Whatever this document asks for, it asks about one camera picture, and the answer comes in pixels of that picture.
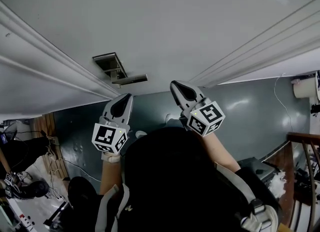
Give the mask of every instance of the gray floor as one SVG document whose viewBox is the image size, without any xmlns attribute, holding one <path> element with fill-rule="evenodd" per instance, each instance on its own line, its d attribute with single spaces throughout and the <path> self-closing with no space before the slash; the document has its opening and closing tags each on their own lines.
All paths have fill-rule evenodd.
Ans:
<svg viewBox="0 0 320 232">
<path fill-rule="evenodd" d="M 226 118 L 216 131 L 227 150 L 237 159 L 261 158 L 286 140 L 292 131 L 286 110 L 274 96 L 275 79 L 227 84 L 203 89 L 212 101 L 217 101 Z M 280 78 L 276 85 L 279 99 L 287 107 L 293 129 L 309 132 L 309 99 L 296 99 L 289 78 Z M 97 103 L 54 113 L 57 134 L 65 159 L 83 167 L 97 179 L 101 177 L 101 153 L 91 143 L 94 123 L 106 103 Z M 151 132 L 165 124 L 168 113 L 179 117 L 170 92 L 141 95 L 134 98 L 130 126 Z M 71 177 L 85 176 L 80 169 L 67 164 Z M 89 179 L 96 189 L 99 183 Z"/>
</svg>

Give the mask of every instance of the trash can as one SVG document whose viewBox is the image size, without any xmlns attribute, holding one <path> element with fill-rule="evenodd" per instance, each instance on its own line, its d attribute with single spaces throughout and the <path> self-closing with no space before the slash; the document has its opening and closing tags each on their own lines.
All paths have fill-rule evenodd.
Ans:
<svg viewBox="0 0 320 232">
<path fill-rule="evenodd" d="M 293 92 L 296 98 L 317 97 L 320 100 L 320 73 L 317 71 L 312 78 L 303 79 L 293 85 Z"/>
</svg>

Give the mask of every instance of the forearm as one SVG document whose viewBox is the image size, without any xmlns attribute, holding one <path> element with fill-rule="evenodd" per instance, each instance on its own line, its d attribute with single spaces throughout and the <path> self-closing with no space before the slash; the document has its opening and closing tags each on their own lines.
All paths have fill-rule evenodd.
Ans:
<svg viewBox="0 0 320 232">
<path fill-rule="evenodd" d="M 234 173 L 240 169 L 237 161 L 224 148 L 214 133 L 211 133 L 205 137 L 199 137 L 199 140 L 213 162 L 217 162 Z"/>
<path fill-rule="evenodd" d="M 122 178 L 120 161 L 113 164 L 103 161 L 100 195 L 107 193 L 115 184 L 119 187 L 119 189 L 121 189 Z"/>
</svg>

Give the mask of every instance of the white bucket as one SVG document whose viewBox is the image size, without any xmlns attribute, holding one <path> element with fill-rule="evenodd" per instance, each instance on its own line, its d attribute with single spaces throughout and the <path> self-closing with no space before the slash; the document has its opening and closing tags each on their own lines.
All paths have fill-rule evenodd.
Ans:
<svg viewBox="0 0 320 232">
<path fill-rule="evenodd" d="M 293 92 L 296 98 L 309 98 L 317 97 L 318 98 L 318 81 L 317 74 L 315 77 L 303 79 L 299 84 L 293 85 Z"/>
</svg>

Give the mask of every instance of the cube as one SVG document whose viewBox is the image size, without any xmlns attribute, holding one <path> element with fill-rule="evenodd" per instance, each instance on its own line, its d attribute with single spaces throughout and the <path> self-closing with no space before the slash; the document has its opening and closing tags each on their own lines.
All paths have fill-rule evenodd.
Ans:
<svg viewBox="0 0 320 232">
<path fill-rule="evenodd" d="M 124 128 L 95 123 L 92 143 L 100 151 L 117 155 L 128 140 Z"/>
<path fill-rule="evenodd" d="M 212 102 L 190 112 L 187 125 L 203 137 L 217 130 L 225 117 L 217 102 Z"/>
</svg>

